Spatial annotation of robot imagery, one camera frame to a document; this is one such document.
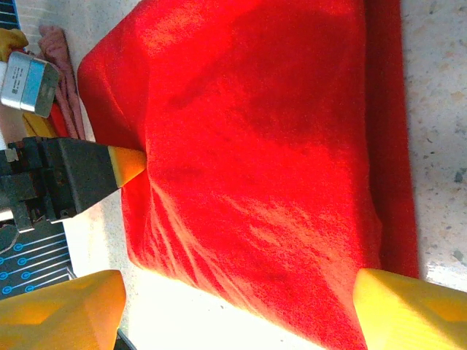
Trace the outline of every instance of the concrete floor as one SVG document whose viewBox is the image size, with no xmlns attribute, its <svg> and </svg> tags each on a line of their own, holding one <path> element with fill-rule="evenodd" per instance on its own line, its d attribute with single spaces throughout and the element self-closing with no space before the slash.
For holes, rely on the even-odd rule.
<svg viewBox="0 0 467 350">
<path fill-rule="evenodd" d="M 38 23 L 65 28 L 75 68 L 138 2 L 16 1 L 32 42 Z M 467 0 L 402 2 L 422 277 L 467 291 Z M 87 132 L 92 137 L 89 124 Z M 122 327 L 138 349 L 313 349 L 216 297 L 132 265 L 119 207 L 115 193 L 67 221 L 66 232 L 78 276 L 122 271 L 128 292 Z"/>
</svg>

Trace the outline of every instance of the pink cloth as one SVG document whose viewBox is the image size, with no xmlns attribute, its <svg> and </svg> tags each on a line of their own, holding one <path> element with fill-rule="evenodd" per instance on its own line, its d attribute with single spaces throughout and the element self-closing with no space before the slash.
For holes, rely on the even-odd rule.
<svg viewBox="0 0 467 350">
<path fill-rule="evenodd" d="M 42 35 L 39 40 L 42 51 L 39 57 L 54 64 L 61 75 L 55 97 L 65 119 L 66 129 L 71 137 L 84 140 L 85 129 L 82 123 L 80 99 L 65 33 L 57 26 L 40 26 L 39 32 Z"/>
</svg>

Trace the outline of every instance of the speckled floor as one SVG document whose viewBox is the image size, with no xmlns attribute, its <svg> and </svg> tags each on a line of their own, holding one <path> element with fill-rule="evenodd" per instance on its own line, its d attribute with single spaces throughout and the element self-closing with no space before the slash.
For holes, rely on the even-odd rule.
<svg viewBox="0 0 467 350">
<path fill-rule="evenodd" d="M 37 23 L 66 29 L 75 68 L 138 2 L 16 1 L 32 42 Z M 467 291 L 467 0 L 402 2 L 422 277 Z M 220 299 L 133 266 L 119 207 L 115 193 L 67 221 L 66 232 L 78 276 L 106 268 L 123 272 L 128 302 L 122 327 L 139 350 L 312 349 Z"/>
</svg>

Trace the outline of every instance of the yellow object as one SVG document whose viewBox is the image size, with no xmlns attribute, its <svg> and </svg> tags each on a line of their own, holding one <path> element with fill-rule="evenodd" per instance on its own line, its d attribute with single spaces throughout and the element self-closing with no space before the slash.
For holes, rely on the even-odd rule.
<svg viewBox="0 0 467 350">
<path fill-rule="evenodd" d="M 146 169 L 144 152 L 109 146 L 109 154 L 118 187 L 122 187 Z"/>
<path fill-rule="evenodd" d="M 112 350 L 125 306 L 119 271 L 102 271 L 0 302 L 1 350 Z"/>
<path fill-rule="evenodd" d="M 29 112 L 23 113 L 23 122 L 28 136 L 57 137 L 57 133 L 50 122 Z"/>
<path fill-rule="evenodd" d="M 13 50 L 23 49 L 28 44 L 26 35 L 19 29 L 0 28 L 0 61 L 8 62 Z"/>
<path fill-rule="evenodd" d="M 368 350 L 467 349 L 467 293 L 362 269 L 353 300 Z"/>
</svg>

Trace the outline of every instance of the red fabric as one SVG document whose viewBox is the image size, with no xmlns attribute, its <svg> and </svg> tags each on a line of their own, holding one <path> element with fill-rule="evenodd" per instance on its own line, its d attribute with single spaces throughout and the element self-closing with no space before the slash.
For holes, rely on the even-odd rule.
<svg viewBox="0 0 467 350">
<path fill-rule="evenodd" d="M 52 104 L 49 121 L 59 137 L 69 137 L 68 131 L 66 130 L 65 119 L 56 102 Z"/>
<path fill-rule="evenodd" d="M 358 270 L 417 276 L 399 16 L 396 0 L 140 3 L 78 71 L 96 139 L 148 154 L 123 189 L 130 258 L 364 349 Z"/>
</svg>

